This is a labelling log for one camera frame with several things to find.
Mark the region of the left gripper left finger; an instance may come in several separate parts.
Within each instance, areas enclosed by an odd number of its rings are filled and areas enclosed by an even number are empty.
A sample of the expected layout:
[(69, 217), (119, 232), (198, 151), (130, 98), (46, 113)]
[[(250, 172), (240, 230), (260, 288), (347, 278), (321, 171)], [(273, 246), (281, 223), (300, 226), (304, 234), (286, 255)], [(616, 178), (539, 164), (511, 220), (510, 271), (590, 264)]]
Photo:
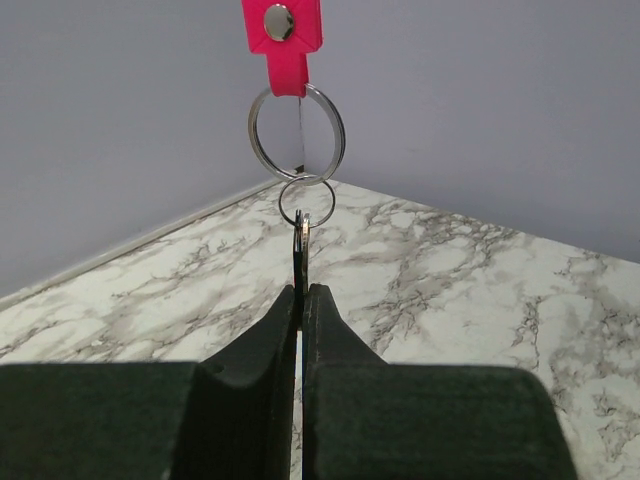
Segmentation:
[(1, 369), (5, 479), (285, 479), (294, 291), (200, 362)]

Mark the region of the pink keyring tag with ring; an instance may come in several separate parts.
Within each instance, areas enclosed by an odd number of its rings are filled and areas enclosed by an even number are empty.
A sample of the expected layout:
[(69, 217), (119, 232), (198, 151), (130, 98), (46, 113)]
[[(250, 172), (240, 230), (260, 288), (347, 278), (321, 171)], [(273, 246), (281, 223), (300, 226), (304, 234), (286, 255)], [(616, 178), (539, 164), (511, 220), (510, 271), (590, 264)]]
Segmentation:
[[(321, 2), (318, 0), (265, 1), (242, 3), (249, 51), (266, 58), (269, 87), (251, 105), (248, 134), (260, 163), (282, 181), (316, 185), (328, 180), (338, 169), (346, 150), (346, 131), (334, 103), (309, 82), (307, 55), (323, 44)], [(334, 152), (327, 169), (320, 175), (295, 175), (279, 168), (267, 155), (258, 136), (258, 115), (265, 99), (292, 96), (309, 97), (329, 117), (334, 132)]]

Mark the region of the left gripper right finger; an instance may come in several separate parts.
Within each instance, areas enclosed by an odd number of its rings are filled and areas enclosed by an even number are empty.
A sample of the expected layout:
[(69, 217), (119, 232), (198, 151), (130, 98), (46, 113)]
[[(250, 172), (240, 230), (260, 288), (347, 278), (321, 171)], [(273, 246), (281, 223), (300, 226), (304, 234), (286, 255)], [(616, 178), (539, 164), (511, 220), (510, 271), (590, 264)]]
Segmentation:
[(532, 373), (382, 360), (311, 286), (302, 316), (306, 479), (573, 479), (553, 403)]

